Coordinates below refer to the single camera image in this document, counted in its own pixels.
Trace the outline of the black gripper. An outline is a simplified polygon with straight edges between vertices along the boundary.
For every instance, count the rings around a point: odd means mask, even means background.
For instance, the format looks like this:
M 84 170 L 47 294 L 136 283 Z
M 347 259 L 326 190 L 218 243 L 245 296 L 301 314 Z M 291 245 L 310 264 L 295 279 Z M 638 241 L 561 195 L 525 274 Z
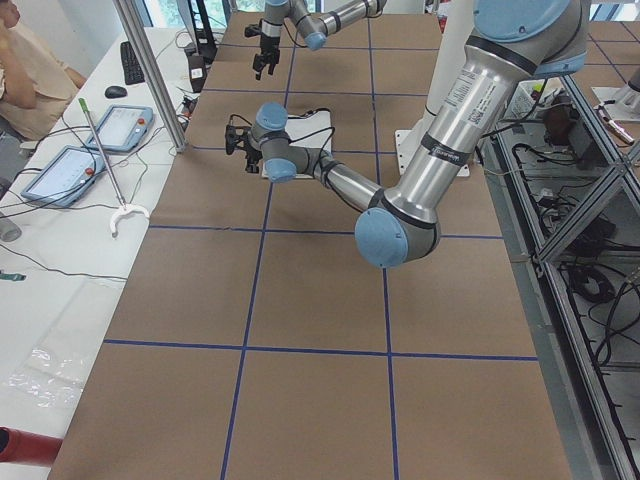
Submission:
M 246 123 L 246 126 L 238 126 L 234 124 L 234 119 L 239 118 Z M 252 123 L 239 114 L 232 113 L 229 116 L 228 123 L 225 127 L 225 152 L 232 155 L 236 150 L 245 153 L 245 171 L 247 173 L 259 173 L 259 162 L 261 160 L 261 151 L 254 147 L 251 135 Z
M 272 75 L 275 67 L 279 64 L 282 27 L 282 23 L 259 22 L 258 24 L 249 24 L 244 29 L 246 38 L 260 37 L 260 52 L 254 56 L 252 63 L 256 80 L 262 79 L 264 71 L 267 71 L 268 75 Z

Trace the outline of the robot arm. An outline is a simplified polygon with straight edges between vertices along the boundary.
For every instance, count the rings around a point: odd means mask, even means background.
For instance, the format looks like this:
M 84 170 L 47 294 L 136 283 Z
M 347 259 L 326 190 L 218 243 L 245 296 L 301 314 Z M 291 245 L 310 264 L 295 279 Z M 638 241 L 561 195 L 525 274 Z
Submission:
M 586 1 L 476 1 L 465 61 L 399 182 L 383 188 L 322 148 L 286 133 L 286 109 L 260 107 L 247 127 L 228 126 L 228 153 L 241 150 L 250 173 L 274 183 L 309 176 L 359 212 L 355 239 L 372 265 L 420 259 L 437 246 L 437 206 L 519 83 L 572 74 L 586 59 Z
M 385 0 L 350 1 L 337 10 L 314 17 L 305 1 L 266 1 L 264 15 L 257 24 L 245 28 L 246 38 L 260 37 L 260 52 L 254 56 L 252 69 L 260 80 L 264 69 L 272 75 L 280 60 L 280 40 L 285 20 L 289 19 L 305 46 L 316 51 L 328 37 L 365 18 L 382 14 Z

